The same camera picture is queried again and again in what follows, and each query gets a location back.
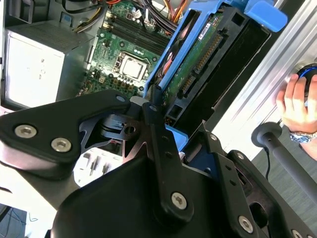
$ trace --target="bolt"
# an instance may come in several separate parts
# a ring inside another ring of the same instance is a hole
[[[247,233],[253,233],[253,226],[251,222],[248,220],[248,218],[244,216],[239,216],[239,223],[240,226],[247,232]]]
[[[121,96],[116,96],[116,99],[118,99],[118,100],[119,100],[119,101],[121,101],[121,102],[125,102],[124,97],[121,97]]]
[[[51,147],[57,152],[68,152],[71,149],[71,143],[65,138],[56,138],[52,141]]]
[[[37,134],[36,129],[31,125],[19,125],[14,129],[14,133],[21,138],[32,138]]]
[[[244,160],[244,157],[243,157],[243,155],[242,155],[242,154],[237,153],[237,156],[239,157],[239,159]]]
[[[210,137],[213,139],[213,140],[217,140],[217,137],[213,134],[210,134]]]
[[[303,237],[301,236],[301,234],[298,233],[297,230],[292,230],[292,234],[293,234],[293,236],[294,236],[295,238],[303,238]]]
[[[157,112],[157,111],[158,111],[157,108],[156,108],[155,106],[153,106],[153,105],[150,105],[150,108],[151,108],[154,112]]]
[[[172,202],[178,209],[184,210],[187,207],[187,201],[185,197],[179,192],[172,194]]]

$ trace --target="computer mouse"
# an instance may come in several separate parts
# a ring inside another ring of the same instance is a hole
[[[309,86],[312,81],[312,77],[316,74],[317,75],[317,63],[311,63],[307,66],[304,66],[301,68],[297,74],[299,77],[305,77],[306,78],[306,85],[305,85],[305,106],[307,106],[307,97],[309,94]]]

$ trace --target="sticker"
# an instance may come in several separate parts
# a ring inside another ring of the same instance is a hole
[[[198,39],[201,41],[205,36],[206,32],[208,31],[209,27],[211,26],[210,23],[207,23],[201,34],[199,35]]]

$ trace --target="wristwatch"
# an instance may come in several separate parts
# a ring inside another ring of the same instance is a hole
[[[291,132],[290,137],[292,141],[297,143],[308,143],[317,138],[317,131],[315,133]]]

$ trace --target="hand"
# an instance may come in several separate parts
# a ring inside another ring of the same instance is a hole
[[[317,75],[309,87],[308,107],[305,107],[306,78],[293,74],[286,90],[278,93],[276,105],[283,123],[291,132],[315,133],[317,131]]]

